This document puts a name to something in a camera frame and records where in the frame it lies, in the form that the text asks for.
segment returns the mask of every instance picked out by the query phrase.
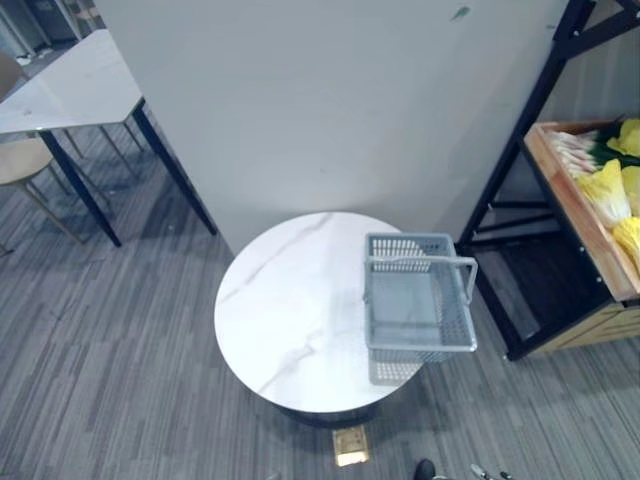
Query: round table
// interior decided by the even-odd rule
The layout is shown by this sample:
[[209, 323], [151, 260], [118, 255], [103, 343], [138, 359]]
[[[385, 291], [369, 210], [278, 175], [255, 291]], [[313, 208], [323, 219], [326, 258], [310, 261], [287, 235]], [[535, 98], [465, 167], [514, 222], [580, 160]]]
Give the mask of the round table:
[[229, 368], [318, 425], [349, 423], [401, 386], [369, 381], [362, 295], [371, 232], [398, 229], [352, 213], [294, 218], [253, 240], [218, 290], [215, 331]]

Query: yellow vegetable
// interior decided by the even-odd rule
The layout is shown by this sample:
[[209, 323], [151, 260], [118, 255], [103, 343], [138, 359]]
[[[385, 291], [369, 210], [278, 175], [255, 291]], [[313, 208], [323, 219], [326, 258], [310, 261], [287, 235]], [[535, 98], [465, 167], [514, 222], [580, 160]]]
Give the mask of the yellow vegetable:
[[576, 183], [608, 229], [631, 216], [618, 160], [609, 160], [602, 170], [593, 175], [576, 178]]
[[622, 183], [629, 199], [631, 213], [640, 217], [640, 167], [623, 168]]
[[630, 118], [622, 122], [620, 138], [610, 138], [607, 147], [625, 155], [640, 157], [640, 118]]
[[635, 262], [640, 273], [640, 218], [629, 217], [613, 229], [613, 238]]

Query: wooden produce crate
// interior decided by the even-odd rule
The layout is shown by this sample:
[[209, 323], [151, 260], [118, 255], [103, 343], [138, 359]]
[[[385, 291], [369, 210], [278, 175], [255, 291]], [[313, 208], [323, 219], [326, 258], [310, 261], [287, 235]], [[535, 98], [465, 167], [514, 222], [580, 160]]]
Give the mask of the wooden produce crate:
[[527, 133], [525, 143], [611, 296], [618, 301], [633, 300], [640, 298], [640, 275], [635, 265], [602, 225], [546, 135], [549, 131], [579, 134], [608, 123], [536, 123]]
[[612, 302], [572, 329], [544, 344], [536, 352], [582, 347], [640, 335], [640, 305], [625, 307]]

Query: black table leg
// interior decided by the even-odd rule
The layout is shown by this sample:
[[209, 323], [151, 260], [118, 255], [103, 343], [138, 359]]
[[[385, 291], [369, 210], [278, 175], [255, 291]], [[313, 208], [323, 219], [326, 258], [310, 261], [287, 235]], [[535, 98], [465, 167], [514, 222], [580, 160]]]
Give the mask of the black table leg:
[[104, 213], [102, 213], [102, 210], [100, 210], [100, 207], [89, 193], [89, 190], [87, 190], [87, 187], [85, 187], [84, 183], [82, 183], [82, 180], [80, 180], [80, 177], [71, 164], [71, 159], [67, 155], [67, 152], [65, 152], [64, 149], [60, 146], [60, 144], [56, 140], [56, 137], [54, 137], [53, 133], [51, 132], [39, 132], [39, 134], [42, 138], [42, 141], [49, 148], [49, 151], [51, 151], [51, 155], [53, 155], [53, 158], [55, 158], [56, 162], [58, 162], [60, 169], [64, 172], [67, 179], [69, 179], [69, 183], [71, 183], [73, 189], [78, 192], [80, 199], [89, 209], [89, 213], [91, 213], [96, 222], [98, 222], [100, 228], [104, 231], [104, 233], [107, 234], [107, 236], [111, 239], [116, 247], [122, 246], [120, 239], [116, 236], [115, 232], [111, 228], [111, 225], [109, 225], [107, 217], [104, 215]]
[[176, 184], [180, 188], [180, 191], [189, 202], [189, 205], [191, 205], [191, 208], [193, 208], [193, 210], [196, 212], [196, 215], [198, 215], [202, 223], [204, 223], [209, 232], [211, 232], [211, 235], [215, 235], [217, 233], [216, 229], [211, 223], [211, 220], [209, 219], [207, 212], [202, 206], [202, 203], [200, 203], [200, 200], [196, 197], [196, 194], [193, 191], [189, 180], [182, 173], [180, 168], [178, 168], [178, 165], [176, 165], [176, 161], [171, 157], [169, 151], [162, 144], [162, 140], [160, 140], [160, 137], [153, 129], [151, 122], [145, 115], [142, 108], [144, 106], [144, 103], [145, 102], [143, 100], [133, 111], [133, 119], [138, 125], [138, 128], [140, 128], [140, 131], [142, 132], [142, 135], [144, 135], [144, 138], [147, 140], [149, 145], [151, 145], [151, 149], [155, 152], [156, 155], [158, 155], [158, 157], [160, 157], [162, 163], [164, 163], [164, 166], [169, 172], [169, 175], [171, 175], [173, 181], [176, 182]]

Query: chair leg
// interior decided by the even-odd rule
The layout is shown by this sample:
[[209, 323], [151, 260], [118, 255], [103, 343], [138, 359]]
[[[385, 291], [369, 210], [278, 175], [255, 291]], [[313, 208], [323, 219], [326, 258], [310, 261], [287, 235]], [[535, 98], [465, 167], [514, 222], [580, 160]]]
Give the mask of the chair leg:
[[53, 165], [49, 164], [47, 166], [47, 168], [49, 169], [49, 172], [51, 172], [51, 176], [53, 177], [53, 179], [56, 181], [56, 183], [58, 184], [58, 186], [60, 187], [60, 189], [64, 192], [65, 195], [71, 195], [71, 192], [69, 191], [69, 189], [67, 188], [67, 186], [64, 184], [64, 182], [62, 181], [62, 179], [60, 178], [60, 175], [58, 175], [58, 172], [56, 172], [56, 169], [53, 168]]
[[64, 129], [62, 129], [62, 133], [64, 133], [64, 136], [67, 137], [67, 140], [69, 140], [69, 143], [71, 144], [73, 149], [76, 151], [76, 154], [78, 155], [78, 158], [84, 158], [84, 155], [82, 154], [82, 152], [78, 148], [78, 144], [76, 143], [76, 141], [71, 136], [71, 133], [69, 133], [69, 130], [64, 128]]
[[49, 199], [47, 199], [45, 194], [42, 193], [42, 190], [40, 190], [38, 187], [36, 187], [35, 184], [31, 180], [27, 180], [25, 182], [25, 185], [28, 185], [31, 188], [31, 190], [33, 190], [34, 194], [38, 196], [38, 199], [42, 203], [47, 203], [49, 201]]
[[127, 125], [127, 122], [124, 121], [122, 123], [122, 125], [124, 126], [124, 129], [127, 131], [127, 133], [129, 134], [129, 136], [131, 137], [131, 139], [133, 140], [133, 143], [136, 144], [136, 146], [138, 147], [138, 149], [141, 152], [144, 152], [144, 148], [142, 147], [142, 145], [140, 144], [140, 142], [138, 141], [138, 139], [136, 138], [135, 134], [133, 133], [133, 131], [131, 130], [131, 127], [129, 125]]
[[49, 210], [49, 208], [44, 204], [44, 202], [42, 202], [40, 200], [40, 198], [38, 198], [37, 195], [35, 195], [33, 192], [31, 192], [31, 190], [29, 190], [27, 188], [27, 183], [17, 183], [16, 186], [22, 190], [25, 195], [27, 195], [27, 197], [29, 197], [38, 207], [40, 207], [40, 209], [47, 215], [47, 217], [49, 217], [49, 219], [60, 229], [62, 230], [64, 233], [66, 233], [74, 242], [76, 242], [78, 245], [83, 245], [82, 240], [80, 240], [80, 238], [73, 233], [71, 230], [69, 230], [64, 223], [62, 223], [62, 221], [56, 217], [56, 215]]
[[87, 182], [91, 188], [93, 188], [93, 191], [96, 192], [98, 196], [104, 201], [104, 203], [107, 205], [107, 208], [113, 212], [113, 208], [111, 208], [111, 202], [109, 201], [107, 196], [102, 193], [102, 190], [100, 190], [98, 186], [93, 183], [91, 177], [87, 175], [87, 173], [80, 167], [80, 165], [76, 163], [75, 160], [69, 158], [69, 161], [71, 162], [71, 165], [73, 165], [73, 168], [75, 168], [75, 170], [78, 172], [78, 175], [80, 175], [84, 179], [84, 181]]
[[111, 139], [111, 137], [109, 136], [109, 134], [107, 133], [107, 131], [105, 130], [104, 127], [98, 127], [100, 132], [102, 132], [102, 136], [104, 137], [104, 139], [107, 141], [107, 143], [109, 145], [111, 145], [111, 148], [113, 148], [116, 152], [116, 154], [118, 155], [118, 157], [120, 157], [120, 160], [122, 160], [122, 163], [124, 163], [125, 167], [127, 167], [127, 170], [129, 170], [129, 172], [131, 173], [131, 175], [133, 175], [135, 178], [138, 178], [138, 174], [135, 172], [135, 170], [131, 167], [131, 165], [129, 164], [129, 162], [127, 161], [127, 159], [124, 157], [124, 155], [122, 154], [122, 152], [120, 151], [120, 149], [117, 147], [117, 145], [115, 144], [115, 142]]

